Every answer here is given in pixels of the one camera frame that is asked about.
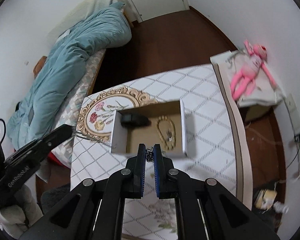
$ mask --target plush toy head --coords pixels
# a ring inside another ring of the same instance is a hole
[[[258,55],[262,60],[267,59],[267,51],[264,46],[261,46],[259,44],[253,45],[253,51],[256,55]]]

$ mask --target power strip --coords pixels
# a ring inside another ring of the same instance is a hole
[[[285,98],[285,105],[288,109],[289,115],[290,115],[290,120],[293,128],[293,132],[296,135],[300,135],[300,115],[296,107],[296,103],[293,100],[293,97],[291,94],[289,94]],[[299,160],[299,178],[300,178],[300,149],[298,153],[298,160]]]

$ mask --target red fabric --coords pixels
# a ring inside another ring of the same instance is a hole
[[[52,152],[49,152],[49,154],[48,154],[48,159],[51,160],[51,161],[53,161],[54,163],[58,164],[59,166],[63,166],[63,167],[66,167],[66,168],[67,168],[67,166],[63,165],[63,164],[55,157],[55,155],[54,155]]]

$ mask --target silver pivot bolt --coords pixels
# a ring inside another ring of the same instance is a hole
[[[129,169],[123,169],[121,170],[121,174],[122,175],[129,175],[131,173],[131,171]]]
[[[83,181],[83,185],[86,186],[86,187],[87,187],[87,186],[91,186],[92,183],[93,183],[92,179],[85,179],[85,180]]]
[[[170,169],[169,170],[170,175],[177,175],[178,173],[179,173],[179,171],[177,169]]]
[[[207,179],[207,184],[210,186],[215,186],[217,184],[217,181],[215,179]]]

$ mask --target blue comforter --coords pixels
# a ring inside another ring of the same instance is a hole
[[[9,119],[7,135],[17,150],[48,133],[68,92],[85,74],[85,61],[105,48],[120,47],[131,39],[129,24],[114,3],[71,28],[58,41],[30,91]]]

